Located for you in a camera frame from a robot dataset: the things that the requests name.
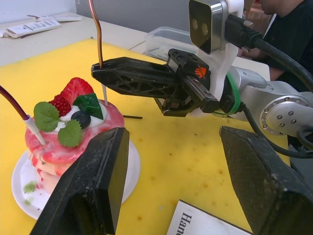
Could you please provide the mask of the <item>finger of the black lattice right gripper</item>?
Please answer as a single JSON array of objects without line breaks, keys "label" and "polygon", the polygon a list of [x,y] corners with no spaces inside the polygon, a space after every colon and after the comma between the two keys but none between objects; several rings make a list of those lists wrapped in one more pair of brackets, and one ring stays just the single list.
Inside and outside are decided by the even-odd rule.
[{"label": "finger of the black lattice right gripper", "polygon": [[126,71],[144,70],[147,72],[165,72],[174,73],[167,64],[157,64],[129,57],[119,57],[109,59],[103,62],[103,70],[125,69]]},{"label": "finger of the black lattice right gripper", "polygon": [[162,70],[148,64],[98,64],[91,67],[94,79],[109,89],[123,95],[152,98],[169,98],[179,87],[176,75],[169,67],[162,65]]}]

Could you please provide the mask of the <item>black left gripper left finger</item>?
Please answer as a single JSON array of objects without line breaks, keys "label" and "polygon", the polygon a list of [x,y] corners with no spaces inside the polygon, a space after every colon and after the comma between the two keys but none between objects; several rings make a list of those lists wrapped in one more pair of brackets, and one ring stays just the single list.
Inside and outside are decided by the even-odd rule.
[{"label": "black left gripper left finger", "polygon": [[113,235],[128,168],[129,132],[113,128],[92,138],[61,176],[32,235]]}]

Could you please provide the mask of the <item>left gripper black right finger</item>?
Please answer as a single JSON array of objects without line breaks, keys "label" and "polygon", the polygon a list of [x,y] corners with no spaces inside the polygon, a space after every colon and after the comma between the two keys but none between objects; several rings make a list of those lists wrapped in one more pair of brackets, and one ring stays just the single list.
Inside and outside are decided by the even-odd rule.
[{"label": "left gripper black right finger", "polygon": [[262,137],[222,126],[233,189],[255,235],[311,235],[313,191]]}]

